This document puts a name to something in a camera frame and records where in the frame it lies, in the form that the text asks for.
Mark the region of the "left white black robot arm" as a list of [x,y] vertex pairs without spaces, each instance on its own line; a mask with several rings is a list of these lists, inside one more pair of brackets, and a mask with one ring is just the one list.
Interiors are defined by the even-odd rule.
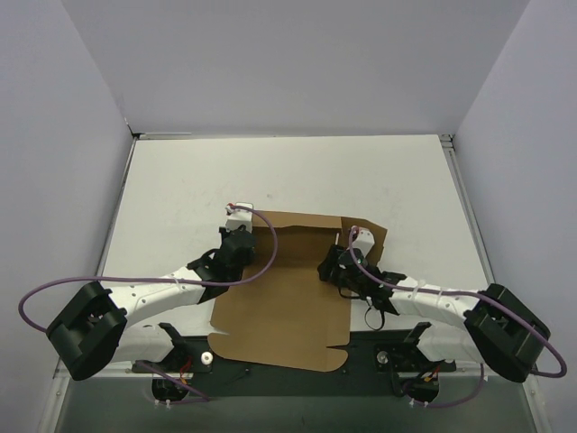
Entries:
[[222,228],[219,247],[162,277],[159,283],[106,288],[91,281],[49,324],[46,336],[71,377],[83,381],[110,363],[149,361],[165,371],[185,359],[183,337],[168,323],[146,319],[226,293],[252,263],[255,237],[241,225]]

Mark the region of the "brown cardboard box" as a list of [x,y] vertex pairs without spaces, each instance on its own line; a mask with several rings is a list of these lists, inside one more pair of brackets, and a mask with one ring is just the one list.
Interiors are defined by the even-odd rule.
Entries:
[[215,300],[208,337],[216,353],[258,361],[297,359],[326,347],[347,345],[351,302],[337,288],[319,280],[317,267],[332,244],[344,245],[352,226],[371,230],[375,245],[368,254],[382,256],[386,228],[346,216],[268,211],[252,220],[255,259],[245,268],[245,283]]

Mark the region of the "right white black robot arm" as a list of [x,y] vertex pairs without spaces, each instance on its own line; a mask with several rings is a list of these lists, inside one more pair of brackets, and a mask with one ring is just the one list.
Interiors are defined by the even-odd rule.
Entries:
[[551,332],[508,288],[452,290],[385,272],[368,263],[358,248],[330,246],[317,267],[321,281],[347,289],[382,316],[422,318],[417,351],[428,361],[486,364],[511,382],[535,373]]

